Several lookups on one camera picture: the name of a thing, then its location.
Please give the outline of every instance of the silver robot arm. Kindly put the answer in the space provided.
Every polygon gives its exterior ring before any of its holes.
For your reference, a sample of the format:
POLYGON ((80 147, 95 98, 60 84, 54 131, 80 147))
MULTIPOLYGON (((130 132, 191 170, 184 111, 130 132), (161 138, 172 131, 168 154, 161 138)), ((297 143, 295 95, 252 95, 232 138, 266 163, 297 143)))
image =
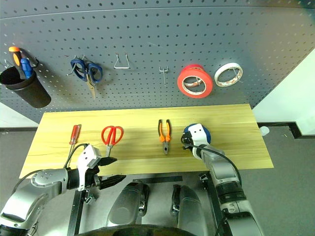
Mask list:
POLYGON ((48 169, 39 171, 30 182, 12 194, 0 213, 0 236, 29 235, 45 205, 54 197, 77 188, 78 191, 98 186, 107 188, 126 176, 114 176, 102 180, 97 176, 98 166, 105 166, 117 159, 102 158, 99 150, 88 145, 77 161, 77 169, 48 169))
POLYGON ((193 156, 202 160, 210 170, 223 217, 226 217, 224 231, 228 231, 227 235, 232 236, 264 236, 252 206, 244 194, 238 172, 228 160, 219 155, 224 155, 222 150, 209 144, 209 138, 210 133, 204 126, 194 124, 185 129, 182 142, 186 148, 190 148, 193 156))

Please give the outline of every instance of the white tape roll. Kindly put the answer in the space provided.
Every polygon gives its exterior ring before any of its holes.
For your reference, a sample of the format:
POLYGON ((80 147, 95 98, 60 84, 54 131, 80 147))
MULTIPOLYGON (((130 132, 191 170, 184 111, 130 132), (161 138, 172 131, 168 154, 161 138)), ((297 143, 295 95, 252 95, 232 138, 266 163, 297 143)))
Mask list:
POLYGON ((233 84, 235 84, 237 81, 239 81, 241 79, 243 75, 243 69, 241 68, 241 66, 237 63, 228 63, 225 64, 223 66, 221 66, 215 73, 215 82, 218 86, 220 87, 227 87, 227 86, 231 86, 233 84), (226 82, 220 82, 219 81, 219 76, 220 74, 222 74, 224 71, 226 70, 234 70, 235 73, 235 77, 229 81, 226 82))

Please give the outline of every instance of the pegboard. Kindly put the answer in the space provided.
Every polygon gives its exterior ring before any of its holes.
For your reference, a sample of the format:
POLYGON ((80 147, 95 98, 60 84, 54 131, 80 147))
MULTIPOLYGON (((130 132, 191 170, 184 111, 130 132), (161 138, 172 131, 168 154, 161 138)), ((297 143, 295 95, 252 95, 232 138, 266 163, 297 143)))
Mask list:
POLYGON ((0 62, 16 45, 37 57, 37 75, 52 97, 35 109, 4 86, 2 103, 39 122, 43 112, 250 103, 254 107, 314 48, 311 1, 1 2, 0 62), (114 69, 116 53, 130 69, 114 69), (74 55, 104 70, 96 99, 71 71, 74 55), (241 81, 214 86, 203 99, 181 94, 177 77, 199 63, 214 77, 236 62, 241 81), (166 86, 158 68, 166 68, 166 86))

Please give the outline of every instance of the screwdriver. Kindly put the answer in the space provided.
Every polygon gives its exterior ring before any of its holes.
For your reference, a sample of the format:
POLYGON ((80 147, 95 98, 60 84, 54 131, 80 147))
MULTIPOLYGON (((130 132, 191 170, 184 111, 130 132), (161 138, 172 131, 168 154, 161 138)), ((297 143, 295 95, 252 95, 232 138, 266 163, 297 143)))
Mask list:
POLYGON ((81 125, 80 124, 76 124, 76 125, 73 126, 73 130, 72 130, 72 134, 71 134, 71 138, 70 138, 70 142, 69 142, 69 144, 71 144, 69 157, 70 157, 70 155, 71 155, 71 153, 73 151, 74 145, 78 141, 80 129, 81 129, 81 125))

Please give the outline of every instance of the wooden table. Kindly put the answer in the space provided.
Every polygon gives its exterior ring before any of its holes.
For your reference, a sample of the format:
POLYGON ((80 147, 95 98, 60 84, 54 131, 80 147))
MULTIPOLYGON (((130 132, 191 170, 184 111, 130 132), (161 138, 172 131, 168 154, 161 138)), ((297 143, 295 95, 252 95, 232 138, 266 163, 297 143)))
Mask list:
MULTIPOLYGON (((202 161, 183 150, 180 137, 186 126, 201 123, 211 132, 211 145, 223 149, 239 169, 273 168, 249 104, 45 113, 38 126, 20 177, 38 169, 62 168, 75 124, 82 124, 78 143, 90 143, 105 155, 101 131, 108 125, 124 128, 122 140, 111 150, 115 163, 100 167, 99 175, 204 171, 202 161), (158 138, 158 120, 170 119, 168 155, 158 138)), ((81 149, 72 157, 76 168, 81 149)))

